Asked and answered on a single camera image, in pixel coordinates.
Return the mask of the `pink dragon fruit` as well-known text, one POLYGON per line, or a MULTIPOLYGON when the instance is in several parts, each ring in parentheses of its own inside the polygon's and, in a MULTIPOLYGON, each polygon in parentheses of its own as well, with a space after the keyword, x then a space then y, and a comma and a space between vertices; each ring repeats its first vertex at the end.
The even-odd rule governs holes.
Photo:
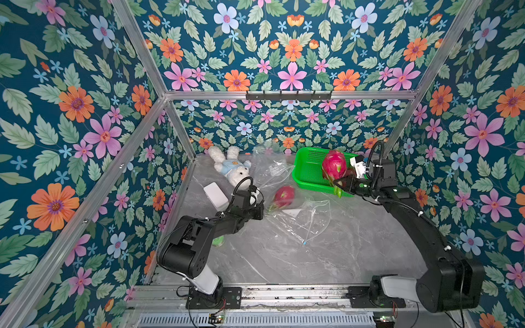
POLYGON ((336 186, 335 180, 347 175, 347 161, 343 153, 330 150, 322 162, 323 178, 328 180, 334 188, 334 194, 339 198, 343 196, 343 190, 336 186))
POLYGON ((295 188, 288 185, 280 187, 276 191, 272 204, 269 207, 269 211, 284 209, 287 206, 292 205, 295 200, 295 188))

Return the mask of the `clear zip-top bag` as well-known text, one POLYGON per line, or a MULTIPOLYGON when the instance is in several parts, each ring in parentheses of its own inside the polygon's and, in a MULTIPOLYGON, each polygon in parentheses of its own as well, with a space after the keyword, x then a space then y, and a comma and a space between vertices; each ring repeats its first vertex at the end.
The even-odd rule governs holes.
POLYGON ((293 159, 277 143, 256 146, 252 154, 253 177, 257 187, 270 189, 286 182, 295 168, 293 159))
POLYGON ((295 191, 292 205, 279 210, 268 209, 265 215, 300 244, 307 245, 328 228, 332 206, 329 200, 315 200, 295 191))

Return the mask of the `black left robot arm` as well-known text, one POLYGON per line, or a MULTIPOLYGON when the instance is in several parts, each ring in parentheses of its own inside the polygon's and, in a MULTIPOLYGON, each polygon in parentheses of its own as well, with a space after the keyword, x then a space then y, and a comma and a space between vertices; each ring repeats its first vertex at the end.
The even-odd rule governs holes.
POLYGON ((251 220, 262 220, 264 201, 264 196, 255 188, 236 191, 227 209, 213 218, 180 218, 159 246, 158 265, 185 278, 194 291, 219 298, 222 280, 207 265, 213 240, 238 233, 251 220))

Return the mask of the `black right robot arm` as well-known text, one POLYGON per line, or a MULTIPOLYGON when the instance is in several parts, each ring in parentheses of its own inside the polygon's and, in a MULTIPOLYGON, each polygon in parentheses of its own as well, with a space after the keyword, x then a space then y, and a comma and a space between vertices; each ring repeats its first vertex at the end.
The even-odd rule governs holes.
POLYGON ((405 299, 421 304, 431 313, 466 310, 479 305, 485 270, 479 262, 466 258, 447 242, 425 215, 415 194, 397 184, 392 161, 376 161, 370 179, 348 174, 335 180, 336 187, 362 198, 372 198, 405 229, 427 267, 418 279, 397 275, 373 276, 369 297, 405 299))

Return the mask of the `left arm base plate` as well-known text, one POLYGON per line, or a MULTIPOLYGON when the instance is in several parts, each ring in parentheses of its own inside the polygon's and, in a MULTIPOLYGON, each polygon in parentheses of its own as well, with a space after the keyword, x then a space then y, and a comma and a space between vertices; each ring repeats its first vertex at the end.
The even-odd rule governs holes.
POLYGON ((241 308, 242 292, 241 287, 219 287, 212 295, 206 295, 191 287, 185 307, 187 310, 238 310, 241 308))

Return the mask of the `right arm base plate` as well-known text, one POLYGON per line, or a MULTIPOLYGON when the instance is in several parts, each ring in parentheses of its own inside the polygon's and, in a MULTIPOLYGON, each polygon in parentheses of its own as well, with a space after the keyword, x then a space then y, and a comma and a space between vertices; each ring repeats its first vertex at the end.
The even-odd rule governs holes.
POLYGON ((370 286, 349 286, 345 298, 350 300, 352 308, 405 308, 404 299, 387 297, 380 290, 370 286))

